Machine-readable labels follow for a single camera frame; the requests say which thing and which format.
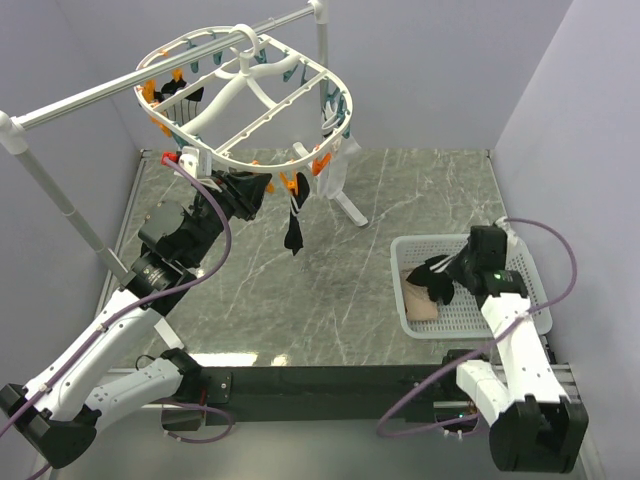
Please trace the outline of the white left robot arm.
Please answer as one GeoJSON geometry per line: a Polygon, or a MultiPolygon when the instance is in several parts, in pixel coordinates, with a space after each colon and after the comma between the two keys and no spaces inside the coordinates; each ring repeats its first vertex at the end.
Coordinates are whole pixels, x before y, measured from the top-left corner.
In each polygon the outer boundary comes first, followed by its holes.
{"type": "Polygon", "coordinates": [[[194,271],[229,221],[255,218],[271,181],[268,174],[215,171],[191,205],[159,201],[138,231],[140,256],[87,329],[41,374],[1,390],[1,409],[54,469],[78,459],[97,435],[143,405],[193,399],[201,366],[180,348],[108,384],[100,381],[126,350],[163,320],[189,289],[194,271]]]}

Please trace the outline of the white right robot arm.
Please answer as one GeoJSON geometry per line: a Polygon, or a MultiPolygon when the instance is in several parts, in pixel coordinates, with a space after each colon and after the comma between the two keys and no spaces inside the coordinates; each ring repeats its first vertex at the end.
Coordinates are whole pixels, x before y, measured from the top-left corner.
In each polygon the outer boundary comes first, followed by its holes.
{"type": "Polygon", "coordinates": [[[444,395],[466,394],[489,426],[490,453],[501,471],[565,474],[573,470],[587,430],[584,405],[570,399],[546,357],[521,274],[507,267],[508,235],[472,227],[447,274],[475,298],[502,364],[498,377],[468,359],[439,374],[444,395]]]}

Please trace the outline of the orange clothespin holding sock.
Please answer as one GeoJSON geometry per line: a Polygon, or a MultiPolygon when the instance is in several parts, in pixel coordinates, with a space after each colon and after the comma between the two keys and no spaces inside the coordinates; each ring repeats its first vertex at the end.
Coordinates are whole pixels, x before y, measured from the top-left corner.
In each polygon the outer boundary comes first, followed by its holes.
{"type": "Polygon", "coordinates": [[[291,170],[289,172],[280,172],[279,178],[283,183],[283,186],[292,196],[296,196],[299,194],[300,187],[298,174],[295,170],[291,170]]]}

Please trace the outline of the orange pinched clothespin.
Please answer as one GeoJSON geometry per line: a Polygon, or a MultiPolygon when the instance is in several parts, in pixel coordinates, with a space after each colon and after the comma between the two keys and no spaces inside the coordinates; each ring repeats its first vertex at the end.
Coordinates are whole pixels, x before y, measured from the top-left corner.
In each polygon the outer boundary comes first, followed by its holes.
{"type": "Polygon", "coordinates": [[[322,157],[316,157],[311,164],[311,172],[314,177],[319,176],[322,171],[328,166],[332,159],[331,153],[326,153],[322,157]]]}

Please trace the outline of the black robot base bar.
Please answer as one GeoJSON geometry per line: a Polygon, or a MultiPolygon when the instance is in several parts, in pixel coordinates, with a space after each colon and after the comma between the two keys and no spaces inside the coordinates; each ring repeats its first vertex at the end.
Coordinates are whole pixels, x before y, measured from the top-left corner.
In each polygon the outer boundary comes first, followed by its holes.
{"type": "Polygon", "coordinates": [[[204,367],[172,401],[219,408],[238,422],[378,420],[435,364],[204,367]]]}

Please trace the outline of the white sock black cuff stripes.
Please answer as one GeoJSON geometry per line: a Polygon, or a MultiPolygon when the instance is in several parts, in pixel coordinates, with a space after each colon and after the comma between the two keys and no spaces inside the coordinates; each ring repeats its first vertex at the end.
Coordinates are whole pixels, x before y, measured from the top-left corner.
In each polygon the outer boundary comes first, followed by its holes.
{"type": "MultiPolygon", "coordinates": [[[[338,126],[337,106],[327,100],[322,113],[321,131],[324,137],[329,136],[338,126]]],[[[331,147],[332,155],[328,165],[317,176],[317,194],[321,198],[334,199],[342,192],[347,178],[348,166],[362,149],[353,135],[348,138],[341,136],[331,147]]]]}

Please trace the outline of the teal clothespin being pinched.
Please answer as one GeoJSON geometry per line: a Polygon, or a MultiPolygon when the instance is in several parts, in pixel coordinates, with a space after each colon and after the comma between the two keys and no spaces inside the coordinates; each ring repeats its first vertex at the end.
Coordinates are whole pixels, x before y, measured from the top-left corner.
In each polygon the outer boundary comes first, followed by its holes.
{"type": "Polygon", "coordinates": [[[335,91],[327,97],[325,102],[323,109],[323,130],[329,132],[342,125],[346,125],[347,113],[348,109],[344,93],[336,88],[335,91]]]}

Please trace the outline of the white round clip hanger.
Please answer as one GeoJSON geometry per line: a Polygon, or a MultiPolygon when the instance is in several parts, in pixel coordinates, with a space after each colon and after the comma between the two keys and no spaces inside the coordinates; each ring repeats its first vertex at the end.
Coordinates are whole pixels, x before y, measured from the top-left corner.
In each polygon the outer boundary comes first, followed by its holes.
{"type": "MultiPolygon", "coordinates": [[[[191,71],[190,64],[185,65],[180,68],[183,78],[190,84],[212,72],[218,64],[232,60],[236,52],[247,50],[250,46],[248,41],[243,41],[232,49],[200,59],[198,74],[191,71]]],[[[163,101],[160,90],[170,80],[172,80],[170,72],[155,79],[157,102],[163,101]]],[[[203,86],[204,95],[199,104],[198,114],[210,104],[225,84],[225,81],[215,79],[203,86]]],[[[256,120],[265,110],[265,106],[253,92],[250,89],[244,89],[229,102],[218,118],[205,126],[199,136],[206,144],[218,147],[256,120]]],[[[294,160],[297,157],[293,149],[296,143],[301,143],[305,149],[312,150],[324,140],[325,137],[321,131],[322,113],[320,89],[314,87],[290,107],[281,111],[273,121],[260,127],[248,139],[232,148],[231,155],[234,159],[247,164],[282,164],[294,160]]],[[[161,126],[157,126],[166,136],[176,140],[181,148],[191,146],[161,126]]]]}

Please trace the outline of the black and white striped sock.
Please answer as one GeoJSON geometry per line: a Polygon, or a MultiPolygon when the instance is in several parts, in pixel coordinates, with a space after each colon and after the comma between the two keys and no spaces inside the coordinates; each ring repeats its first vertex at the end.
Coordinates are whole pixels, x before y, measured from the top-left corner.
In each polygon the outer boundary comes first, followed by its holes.
{"type": "MultiPolygon", "coordinates": [[[[162,100],[167,100],[174,96],[177,92],[188,86],[188,83],[180,78],[179,80],[170,80],[165,83],[160,90],[162,100]]],[[[180,99],[177,103],[169,106],[163,114],[171,121],[179,125],[184,125],[198,115],[199,104],[204,95],[204,88],[194,90],[189,95],[180,99]]]]}

